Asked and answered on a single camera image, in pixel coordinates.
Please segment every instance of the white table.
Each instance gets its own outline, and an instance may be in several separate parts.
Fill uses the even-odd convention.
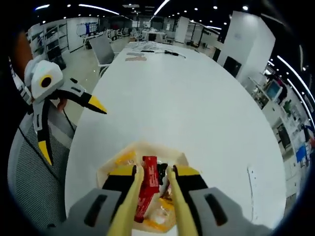
[[[216,186],[236,201],[249,220],[251,166],[260,191],[254,200],[256,223],[274,228],[286,202],[284,165],[255,101],[202,53],[162,45],[186,59],[146,53],[147,61],[125,61],[136,44],[122,50],[93,91],[108,114],[85,109],[79,120],[66,171],[66,212],[96,187],[102,164],[128,144],[145,140],[183,151],[208,187]]]

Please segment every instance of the red snack package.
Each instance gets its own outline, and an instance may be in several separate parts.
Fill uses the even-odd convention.
[[[149,208],[149,205],[151,203],[153,194],[151,196],[144,196],[138,198],[138,206],[136,210],[136,214],[134,216],[134,221],[138,223],[142,223],[144,220],[144,215]]]
[[[136,214],[134,216],[134,221],[138,223],[143,222],[146,213],[149,211],[150,204],[154,202],[152,200],[153,196],[155,193],[159,193],[157,157],[143,156],[142,160],[144,178],[138,197]]]
[[[142,184],[151,188],[150,194],[158,193],[158,159],[156,156],[143,156],[142,160],[144,162],[144,180]]]

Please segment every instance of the white pillar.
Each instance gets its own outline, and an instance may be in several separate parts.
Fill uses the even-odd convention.
[[[185,37],[188,29],[189,19],[186,17],[181,17],[177,24],[176,32],[175,32],[175,41],[184,43]]]
[[[223,66],[229,56],[242,64],[236,76],[241,83],[248,76],[264,71],[275,41],[260,17],[234,11],[218,63]]]

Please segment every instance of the black wire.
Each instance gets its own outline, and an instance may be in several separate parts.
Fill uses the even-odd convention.
[[[39,156],[43,164],[46,166],[46,169],[49,171],[49,173],[54,177],[54,179],[60,184],[60,186],[63,186],[61,181],[57,178],[57,176],[52,172],[52,170],[49,168],[47,163],[45,162],[44,158],[40,155],[40,153],[35,149],[35,147],[30,143],[30,141],[27,139],[27,137],[22,132],[21,128],[19,127],[19,131],[21,132],[24,140],[28,143],[28,145],[34,150],[34,152]]]
[[[64,109],[63,109],[63,113],[64,113],[64,115],[65,115],[65,117],[66,117],[67,121],[69,122],[69,124],[70,124],[70,126],[71,126],[72,131],[73,131],[73,132],[75,132],[75,129],[74,129],[73,125],[71,124],[71,121],[69,120],[69,117],[68,117],[68,116],[67,116],[67,114],[65,113],[65,110],[64,110]]]

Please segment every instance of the mesh chair back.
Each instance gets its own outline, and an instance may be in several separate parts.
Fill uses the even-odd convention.
[[[65,116],[58,113],[53,105],[48,117],[54,165],[49,166],[38,148],[32,115],[24,117],[20,128],[41,158],[17,130],[8,163],[10,192],[25,216],[40,231],[51,225],[57,226],[66,219],[64,182],[68,154],[74,135]]]
[[[99,65],[112,63],[115,54],[105,34],[100,37],[90,39],[90,44],[96,55]]]

